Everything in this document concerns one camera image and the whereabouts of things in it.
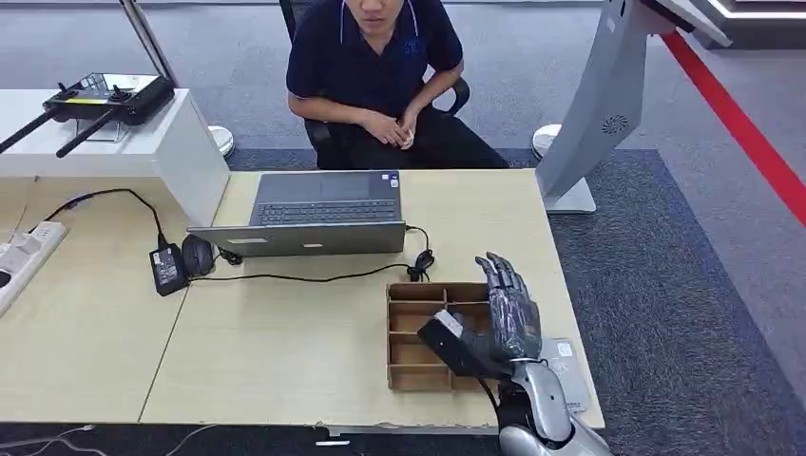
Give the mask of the person's right hand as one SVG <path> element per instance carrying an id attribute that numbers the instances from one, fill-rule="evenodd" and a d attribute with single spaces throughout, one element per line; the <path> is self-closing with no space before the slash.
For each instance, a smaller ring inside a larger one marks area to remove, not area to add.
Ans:
<path id="1" fill-rule="evenodd" d="M 398 147 L 407 144 L 408 133 L 392 117 L 372 110 L 363 110 L 359 124 L 381 143 Z"/>

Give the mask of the person's left hand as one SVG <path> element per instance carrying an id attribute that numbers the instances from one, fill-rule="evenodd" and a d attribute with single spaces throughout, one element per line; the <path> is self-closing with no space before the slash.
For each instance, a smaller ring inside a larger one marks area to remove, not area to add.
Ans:
<path id="1" fill-rule="evenodd" d="M 418 109 L 407 109 L 398 120 L 398 124 L 402 130 L 402 142 L 399 145 L 401 150 L 408 150 L 414 144 L 419 113 L 420 111 Z"/>

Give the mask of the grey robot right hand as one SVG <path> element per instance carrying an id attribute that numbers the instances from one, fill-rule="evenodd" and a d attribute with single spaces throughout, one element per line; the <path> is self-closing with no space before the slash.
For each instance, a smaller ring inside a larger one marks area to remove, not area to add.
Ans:
<path id="1" fill-rule="evenodd" d="M 522 364 L 538 361 L 543 348 L 539 310 L 508 259 L 487 252 L 474 261 L 487 280 L 489 330 L 485 334 L 463 331 L 460 340 L 467 356 L 460 372 L 502 379 Z"/>

